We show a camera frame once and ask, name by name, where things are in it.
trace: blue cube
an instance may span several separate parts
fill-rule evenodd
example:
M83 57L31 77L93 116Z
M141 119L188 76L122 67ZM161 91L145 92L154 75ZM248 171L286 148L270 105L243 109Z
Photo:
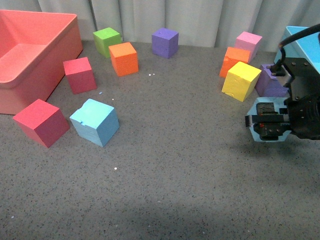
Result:
M88 99L70 120L80 137L104 147L119 128L113 106Z
M287 26L285 28L283 39L286 39L293 34L307 29L305 26ZM304 58L320 73L320 54L319 54L319 39L318 33L311 34L294 41L284 46L285 55L287 58ZM278 50L274 62L276 63L281 58L281 53Z
M178 51L179 33L160 28L152 34L152 53L169 59Z

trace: pink cube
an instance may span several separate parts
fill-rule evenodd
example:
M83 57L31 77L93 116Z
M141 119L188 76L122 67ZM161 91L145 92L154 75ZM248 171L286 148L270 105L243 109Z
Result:
M87 57L64 61L63 66L73 94L97 89L94 73Z
M47 148L70 128L61 110L41 99L20 111L13 120L29 138Z
M262 36L244 31L235 40L234 47L250 51L249 63L256 56Z

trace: purple cube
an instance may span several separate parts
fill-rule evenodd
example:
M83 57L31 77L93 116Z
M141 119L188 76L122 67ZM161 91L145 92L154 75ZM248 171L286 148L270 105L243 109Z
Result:
M178 51L179 33L160 28L152 34L152 53L169 59Z
M258 92L260 97L279 97L284 98L288 92L288 88L280 84L276 76L271 75L268 66L272 64L262 64L261 74L255 85L255 90Z

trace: block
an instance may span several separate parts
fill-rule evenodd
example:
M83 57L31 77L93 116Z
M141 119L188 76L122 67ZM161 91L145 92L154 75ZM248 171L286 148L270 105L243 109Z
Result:
M305 29L307 29L305 26L287 26L282 36L282 40ZM318 34L319 33L316 32L284 46L286 57L307 59L317 72L320 73L320 54L318 50L315 51L315 49L319 49ZM276 63L280 57L281 53L278 50L274 62Z
M152 53L169 59L178 51L179 33L167 28L160 28L151 36Z
M112 66L122 77L139 71L138 54L130 42L109 46Z
M96 50L107 59L110 58L109 46L121 43L120 33L111 27L95 31L93 39Z
M250 51L248 63L257 55L260 47L262 36L246 32L241 33L235 40L234 47Z
M104 147L119 128L116 109L88 99L70 120L80 137Z
M227 73L222 92L243 102L253 91L261 70L239 61Z
M224 55L222 67L220 70L220 77L225 78L228 71L238 62L247 64L250 58L250 51L239 49L235 47L228 47Z
M288 88L281 85L276 76L272 76L268 66L272 64L262 64L260 67L261 74L255 85L255 90L260 97L278 97L284 98L288 92Z
M64 61L63 66L73 94L97 89L94 73L87 57Z
M41 99L17 113L13 120L30 139L47 148L70 128L61 110Z

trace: orange cube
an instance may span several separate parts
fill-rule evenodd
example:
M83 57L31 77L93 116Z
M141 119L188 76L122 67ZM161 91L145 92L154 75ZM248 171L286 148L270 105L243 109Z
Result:
M250 51L239 49L235 47L228 47L223 59L222 67L220 70L220 77L225 78L228 71L238 62L247 64L250 59Z
M138 54L130 42L109 46L109 51L112 66L118 77L139 71Z

